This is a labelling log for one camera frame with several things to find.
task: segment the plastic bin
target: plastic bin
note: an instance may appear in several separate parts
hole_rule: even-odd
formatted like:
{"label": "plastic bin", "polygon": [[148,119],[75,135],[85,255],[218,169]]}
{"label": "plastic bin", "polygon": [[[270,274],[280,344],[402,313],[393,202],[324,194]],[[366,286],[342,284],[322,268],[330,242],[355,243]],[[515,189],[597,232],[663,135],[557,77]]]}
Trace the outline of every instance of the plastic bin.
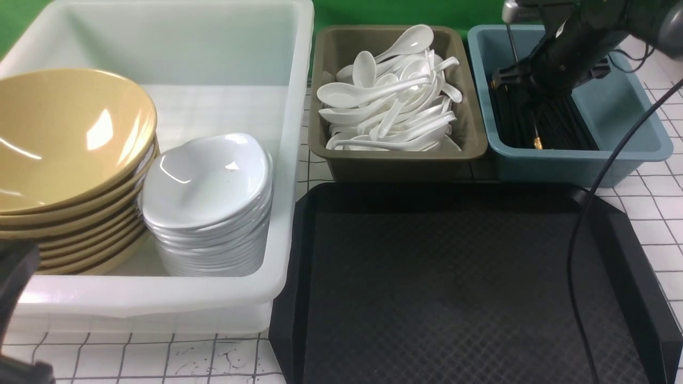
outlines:
{"label": "plastic bin", "polygon": [[[530,54],[544,35],[542,26],[512,27],[521,57]],[[504,181],[569,182],[588,187],[598,176],[611,151],[652,105],[635,74],[614,69],[604,79],[590,81],[574,90],[572,97],[595,138],[599,151],[535,150],[511,148],[498,136],[488,94],[489,79],[496,69],[514,63],[503,25],[480,25],[467,35],[477,93],[491,148],[497,153],[498,177]],[[621,55],[613,59],[629,68]],[[612,187],[647,161],[663,161],[673,144],[662,122],[653,115],[633,136],[606,175],[603,186]]]}
{"label": "plastic bin", "polygon": [[335,75],[353,61],[361,51],[373,55],[389,48],[408,26],[359,25],[328,27],[316,37],[311,85],[311,108],[308,146],[314,154],[327,160],[335,181],[448,181],[456,179],[466,161],[486,152],[488,143],[477,92],[469,69],[467,54],[458,32],[446,27],[432,27],[432,49],[441,57],[455,56],[458,67],[446,71],[446,81],[458,87],[463,101],[454,104],[457,121],[451,138],[462,152],[440,150],[434,152],[377,152],[328,150],[329,123],[318,115],[322,103],[318,88],[335,81]]}
{"label": "plastic bin", "polygon": [[310,0],[56,0],[0,63],[0,77],[55,67],[110,70],[158,109],[162,151],[245,132],[273,156],[266,255],[246,277],[168,277],[152,241],[112,276],[34,276],[12,321],[31,331],[256,333],[289,260],[306,95]]}

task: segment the yellow bowl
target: yellow bowl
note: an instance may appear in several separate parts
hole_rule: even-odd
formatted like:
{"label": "yellow bowl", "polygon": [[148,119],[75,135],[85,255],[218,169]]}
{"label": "yellow bowl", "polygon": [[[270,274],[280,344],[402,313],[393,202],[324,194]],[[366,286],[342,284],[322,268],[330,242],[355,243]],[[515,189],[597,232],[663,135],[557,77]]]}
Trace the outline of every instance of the yellow bowl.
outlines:
{"label": "yellow bowl", "polygon": [[121,236],[123,232],[127,231],[128,228],[131,228],[133,225],[138,223],[139,221],[142,221],[142,218],[139,216],[139,213],[137,211],[134,211],[130,213],[126,218],[114,225],[113,227],[109,228],[108,230],[105,230],[102,233],[99,233],[95,236],[88,237],[84,239],[81,242],[73,243],[71,245],[67,245],[66,247],[62,248],[56,248],[56,249],[46,249],[40,250],[40,258],[43,260],[43,262],[47,262],[50,259],[53,258],[62,258],[62,257],[76,257],[79,254],[87,254],[88,252],[92,253],[93,251],[99,251],[101,249],[104,249],[111,244],[111,241],[114,238],[117,238],[118,236]]}
{"label": "yellow bowl", "polygon": [[64,234],[61,236],[49,236],[35,239],[38,243],[40,251],[48,251],[52,249],[61,249],[90,238],[96,238],[101,235],[111,235],[113,231],[120,228],[120,225],[129,217],[136,217],[138,210],[135,205],[129,205],[120,211],[114,213],[109,217],[83,228],[79,228],[76,232]]}
{"label": "yellow bowl", "polygon": [[131,80],[54,69],[0,80],[0,214],[87,200],[129,175],[151,146],[152,99]]}
{"label": "yellow bowl", "polygon": [[99,243],[92,245],[91,247],[88,247],[86,249],[68,253],[66,255],[45,258],[41,252],[41,261],[39,267],[49,269],[56,268],[58,266],[74,264],[75,262],[87,259],[96,253],[107,251],[108,249],[112,248],[112,246],[114,246],[115,244],[118,244],[122,239],[126,238],[126,236],[133,232],[135,228],[138,228],[141,225],[144,226],[142,220],[140,218],[137,218],[128,225],[126,225],[124,228],[122,228],[119,232],[112,234],[112,236],[110,236],[109,238],[106,238],[103,241],[100,241]]}
{"label": "yellow bowl", "polygon": [[136,197],[142,190],[143,183],[139,183],[134,189],[130,190],[125,196],[122,196],[118,201],[109,204],[108,206],[79,217],[73,221],[64,221],[61,223],[50,224],[49,226],[36,226],[25,228],[21,230],[6,230],[0,228],[0,240],[16,240],[20,238],[41,238],[47,236],[59,236],[71,232],[82,230],[95,223],[98,223],[106,218],[116,214],[123,208],[135,206],[137,203]]}
{"label": "yellow bowl", "polygon": [[135,255],[135,252],[145,244],[145,241],[147,241],[149,236],[150,233],[148,231],[142,232],[142,235],[140,235],[139,238],[136,238],[122,251],[119,251],[119,253],[103,261],[102,264],[97,264],[96,266],[91,266],[85,270],[76,271],[75,273],[78,275],[104,275]]}
{"label": "yellow bowl", "polygon": [[56,266],[54,268],[42,268],[38,267],[36,271],[37,275],[68,275],[71,273],[77,273],[78,271],[83,271],[95,267],[98,264],[112,258],[113,256],[119,254],[121,251],[126,249],[133,241],[138,239],[144,232],[147,232],[147,228],[144,224],[138,223],[137,226],[129,232],[124,238],[121,238],[115,244],[109,248],[90,255],[86,258],[71,262],[67,265]]}
{"label": "yellow bowl", "polygon": [[133,171],[127,179],[118,184],[113,189],[107,191],[103,195],[99,195],[92,200],[87,200],[76,206],[60,208],[41,213],[29,213],[27,215],[0,215],[0,228],[9,228],[12,226],[36,226],[58,223],[60,221],[68,221],[79,216],[83,216],[89,212],[94,212],[101,209],[103,206],[120,199],[123,195],[128,193],[135,185],[145,176],[147,170],[152,166],[152,161],[159,155],[158,145],[155,145],[151,151],[151,156],[146,163],[141,164],[141,167]]}

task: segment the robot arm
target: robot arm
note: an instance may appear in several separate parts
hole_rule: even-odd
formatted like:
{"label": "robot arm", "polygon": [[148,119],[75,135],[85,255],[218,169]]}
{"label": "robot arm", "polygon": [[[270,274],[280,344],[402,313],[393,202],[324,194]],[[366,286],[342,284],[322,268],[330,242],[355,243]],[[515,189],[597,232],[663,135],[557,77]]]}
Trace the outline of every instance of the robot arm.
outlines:
{"label": "robot arm", "polygon": [[683,0],[508,0],[503,6],[507,23],[539,18],[546,35],[528,57],[496,72],[494,86],[522,85],[532,100],[565,96],[605,76],[604,58],[628,35],[683,59]]}

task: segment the textured tray surface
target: textured tray surface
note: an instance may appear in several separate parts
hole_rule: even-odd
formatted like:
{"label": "textured tray surface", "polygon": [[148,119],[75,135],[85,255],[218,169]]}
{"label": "textured tray surface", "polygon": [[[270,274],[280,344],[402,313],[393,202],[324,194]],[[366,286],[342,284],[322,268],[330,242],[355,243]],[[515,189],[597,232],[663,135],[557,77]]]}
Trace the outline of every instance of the textured tray surface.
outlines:
{"label": "textured tray surface", "polygon": [[[321,208],[304,382],[590,382],[566,286],[576,205],[547,199],[459,197],[451,212]],[[574,261],[601,382],[647,383],[588,231]]]}

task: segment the white spoon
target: white spoon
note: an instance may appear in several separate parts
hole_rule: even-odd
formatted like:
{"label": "white spoon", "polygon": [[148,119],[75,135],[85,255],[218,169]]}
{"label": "white spoon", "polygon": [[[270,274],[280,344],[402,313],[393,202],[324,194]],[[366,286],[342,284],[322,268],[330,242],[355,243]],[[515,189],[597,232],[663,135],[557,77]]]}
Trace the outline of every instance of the white spoon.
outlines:
{"label": "white spoon", "polygon": [[[443,84],[443,79],[440,77],[435,77],[434,78],[434,83],[432,86],[424,92],[420,97],[418,97],[416,100],[409,102],[407,105],[404,105],[404,108],[401,110],[401,114],[394,119],[393,123],[400,123],[404,120],[410,119],[413,117],[415,114],[419,113],[422,109],[428,107],[429,105],[432,104],[434,99],[438,96],[438,94],[441,92],[441,85]],[[386,113],[379,113],[378,115],[375,115],[360,124],[358,124],[358,134],[359,135],[364,135],[366,130],[374,126],[375,124],[379,123],[382,121],[382,119],[386,116]]]}
{"label": "white spoon", "polygon": [[407,66],[410,65],[410,63],[412,63],[415,60],[420,60],[420,59],[424,58],[422,55],[418,55],[418,54],[404,55],[401,57],[402,57],[402,59],[398,63],[394,64],[390,69],[388,69],[388,71],[387,71],[388,73],[400,74],[401,72],[403,72],[403,69],[405,69]]}
{"label": "white spoon", "polygon": [[383,141],[353,139],[353,140],[339,140],[335,143],[336,146],[334,148],[335,149],[344,149],[343,146],[353,146],[355,150],[359,150],[358,148],[361,148],[361,147],[366,147],[366,148],[380,148],[380,149],[384,149],[384,150],[404,151],[404,152],[422,151],[425,148],[429,148],[430,146],[434,145],[434,143],[440,141],[445,136],[449,126],[450,125],[448,125],[448,124],[444,124],[440,127],[437,127],[436,129],[434,129],[433,131],[429,132],[426,135],[422,135],[420,137],[417,137],[414,140],[410,140],[410,141],[407,141],[405,143],[385,143]]}
{"label": "white spoon", "polygon": [[[375,62],[382,61],[398,55],[412,55],[428,49],[434,41],[434,32],[427,25],[413,25],[408,28],[393,45],[386,51],[375,56]],[[341,81],[351,76],[353,66],[345,66],[337,73],[337,80]]]}
{"label": "white spoon", "polygon": [[[407,65],[401,73],[401,80],[419,78],[427,76],[430,73],[429,63],[427,60],[418,59]],[[419,90],[413,90],[412,88],[405,91],[399,92],[397,94],[396,101],[393,102],[391,109],[387,112],[382,122],[372,130],[370,130],[370,139],[376,141],[387,135],[391,126],[393,126],[394,120],[398,117],[398,114],[403,110],[404,105],[410,101],[410,98],[417,93]]]}
{"label": "white spoon", "polygon": [[[398,82],[398,77],[389,73],[380,77],[376,85],[381,86],[396,82]],[[332,124],[357,124],[379,111],[385,104],[393,103],[394,99],[395,95],[390,95],[386,98],[379,98],[365,107],[356,109],[323,108],[318,113]]]}
{"label": "white spoon", "polygon": [[395,124],[393,127],[396,131],[405,131],[408,130],[418,124],[422,124],[427,119],[431,119],[435,116],[438,116],[444,112],[441,111],[442,107],[441,105],[435,105],[433,107],[429,107],[425,109],[424,111],[418,113],[417,115],[411,117],[410,119],[407,119],[404,122],[401,122],[399,124]]}
{"label": "white spoon", "polygon": [[[382,63],[376,64],[375,68],[377,71],[376,76],[378,77],[378,80],[381,79],[381,76],[385,73],[387,73],[388,70],[390,70],[394,65],[398,64],[405,58],[405,55],[401,56],[396,56],[392,57],[391,59],[384,61]],[[340,83],[347,83],[347,84],[353,84],[353,65],[348,66],[350,69],[348,71],[339,71],[337,73],[336,79]]]}
{"label": "white spoon", "polygon": [[353,61],[353,85],[361,88],[372,88],[375,86],[376,77],[377,64],[374,57],[368,51],[360,52]]}
{"label": "white spoon", "polygon": [[[407,141],[416,139],[422,135],[425,135],[434,129],[444,125],[448,124],[449,122],[453,121],[456,119],[456,116],[453,112],[447,112],[443,113],[441,115],[438,115],[436,117],[430,118],[429,120],[425,120],[422,122],[420,125],[417,125],[407,131],[399,132],[396,133],[395,135],[385,137],[383,140],[379,142],[383,143],[405,143]],[[360,135],[352,138],[351,140],[353,141],[363,141],[370,139],[372,141],[377,141],[373,140],[370,135]]]}
{"label": "white spoon", "polygon": [[449,57],[441,63],[434,65],[434,71],[438,73],[445,70],[446,68],[459,65],[460,62],[458,61],[458,59],[456,59],[455,57]]}
{"label": "white spoon", "polygon": [[441,91],[445,93],[446,96],[450,97],[454,103],[460,104],[462,102],[462,92],[458,88],[446,83],[445,81],[443,82],[443,88],[441,88]]}
{"label": "white spoon", "polygon": [[329,83],[318,88],[318,99],[335,108],[358,107],[364,102],[407,90],[416,85],[425,85],[430,82],[429,77],[398,81],[394,84],[382,85],[373,88],[360,88],[346,83]]}
{"label": "white spoon", "polygon": [[357,136],[356,133],[352,132],[352,131],[351,132],[349,132],[349,131],[338,132],[336,135],[330,137],[330,139],[327,141],[327,145],[325,145],[325,148],[327,148],[329,150],[337,149],[337,142],[338,141],[345,141],[345,140],[350,141],[351,139],[353,139],[356,136]]}

